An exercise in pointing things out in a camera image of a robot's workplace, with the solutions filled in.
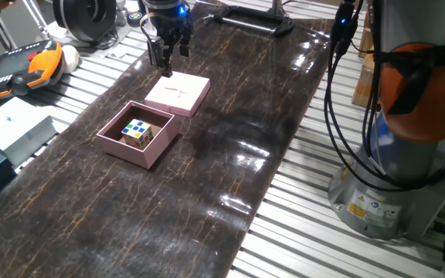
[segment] dark marble surface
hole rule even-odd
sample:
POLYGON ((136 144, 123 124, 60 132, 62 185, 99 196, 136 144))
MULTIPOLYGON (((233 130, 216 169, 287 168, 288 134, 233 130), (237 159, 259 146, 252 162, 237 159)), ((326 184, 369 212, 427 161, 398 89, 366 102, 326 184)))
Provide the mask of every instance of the dark marble surface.
POLYGON ((196 22, 173 67, 212 89, 150 171, 96 139, 160 77, 143 55, 0 194, 0 276, 224 277, 326 69, 330 22, 296 23, 269 39, 196 22))

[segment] metal slats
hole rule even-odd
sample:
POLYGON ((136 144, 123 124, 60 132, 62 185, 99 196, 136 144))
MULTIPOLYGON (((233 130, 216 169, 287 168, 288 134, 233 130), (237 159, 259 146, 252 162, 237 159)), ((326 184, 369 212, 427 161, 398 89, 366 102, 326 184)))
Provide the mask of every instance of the metal slats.
MULTIPOLYGON (((228 0, 229 5, 268 9, 271 0, 228 0)), ((293 18, 333 19, 337 7, 301 1, 285 10, 293 18)), ((364 15, 360 18, 363 26, 364 15)), ((354 43, 359 45, 362 28, 354 43)), ((129 65, 147 49, 146 38, 133 30, 115 54, 105 59, 80 57, 78 69, 58 84, 25 99, 46 110, 62 132, 104 93, 129 65)), ((352 148, 361 142, 364 109, 351 103, 362 59, 350 47, 338 64, 332 85, 332 102, 343 134, 352 148)), ((227 277, 439 277, 445 235, 429 231, 420 242, 407 239, 382 241, 366 238, 341 222, 331 210, 327 190, 331 176, 341 167, 324 124, 324 76, 284 161, 274 176, 242 248, 227 277)), ((337 133, 341 152, 348 159, 337 133)), ((40 155, 42 146, 15 171, 40 155)))

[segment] rubik's cube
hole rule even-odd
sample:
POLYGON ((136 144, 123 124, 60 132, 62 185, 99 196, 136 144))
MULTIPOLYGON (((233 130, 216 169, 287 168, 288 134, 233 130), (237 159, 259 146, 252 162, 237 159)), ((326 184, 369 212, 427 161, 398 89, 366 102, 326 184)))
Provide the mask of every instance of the rubik's cube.
POLYGON ((144 150, 152 139, 154 139, 151 125, 140 120, 132 120, 121 133, 123 134, 124 141, 128 145, 141 150, 144 150))

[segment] pink box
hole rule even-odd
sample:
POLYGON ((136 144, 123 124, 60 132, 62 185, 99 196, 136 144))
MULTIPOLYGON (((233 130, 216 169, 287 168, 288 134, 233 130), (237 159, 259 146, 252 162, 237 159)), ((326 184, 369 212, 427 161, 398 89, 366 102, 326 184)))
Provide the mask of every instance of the pink box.
POLYGON ((145 97, 145 104, 169 113, 193 117, 210 89, 209 78, 174 72, 161 77, 145 97))
POLYGON ((104 151, 117 158, 149 169, 179 131, 175 115, 130 101, 113 120, 103 127, 97 137, 104 151), (143 120, 151 125, 154 139, 142 151, 122 143, 121 131, 131 120, 143 120))

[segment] white ball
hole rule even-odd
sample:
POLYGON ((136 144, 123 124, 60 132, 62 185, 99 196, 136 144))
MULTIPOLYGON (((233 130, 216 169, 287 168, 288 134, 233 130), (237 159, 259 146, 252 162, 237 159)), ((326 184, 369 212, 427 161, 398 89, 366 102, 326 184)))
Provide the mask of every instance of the white ball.
POLYGON ((63 58, 64 58, 64 73, 72 73, 76 66, 78 66, 78 57, 80 57, 80 54, 78 54, 78 51, 73 46, 63 46, 63 58))

